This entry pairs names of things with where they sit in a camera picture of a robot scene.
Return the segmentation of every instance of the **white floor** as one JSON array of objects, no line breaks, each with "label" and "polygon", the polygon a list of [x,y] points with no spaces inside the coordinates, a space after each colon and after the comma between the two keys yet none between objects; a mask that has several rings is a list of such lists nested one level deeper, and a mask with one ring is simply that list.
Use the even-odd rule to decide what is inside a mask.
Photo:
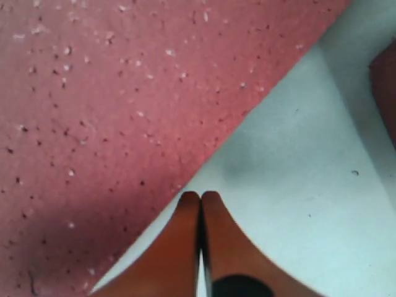
[{"label": "white floor", "polygon": [[[327,296],[396,296],[396,151],[368,80],[394,34],[396,0],[355,0],[186,187],[218,190],[264,253]],[[175,202],[98,286],[152,242]]]}]

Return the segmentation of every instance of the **dark red object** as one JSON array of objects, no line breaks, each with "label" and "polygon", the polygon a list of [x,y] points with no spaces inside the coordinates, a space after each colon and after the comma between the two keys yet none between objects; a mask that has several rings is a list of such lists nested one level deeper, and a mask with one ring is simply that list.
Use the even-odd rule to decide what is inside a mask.
[{"label": "dark red object", "polygon": [[385,49],[370,65],[372,94],[396,145],[396,41]]},{"label": "dark red object", "polygon": [[3,0],[0,295],[88,292],[350,0]]}]

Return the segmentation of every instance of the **floor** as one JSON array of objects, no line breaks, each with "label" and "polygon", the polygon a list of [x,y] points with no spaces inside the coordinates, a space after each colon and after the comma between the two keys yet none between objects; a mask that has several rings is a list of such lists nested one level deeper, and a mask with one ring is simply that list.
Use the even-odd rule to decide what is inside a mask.
[{"label": "floor", "polygon": [[[368,81],[396,33],[394,7],[356,0],[185,188],[218,190],[262,252],[327,296],[396,296],[396,153]],[[97,287],[150,244],[176,200]]]}]

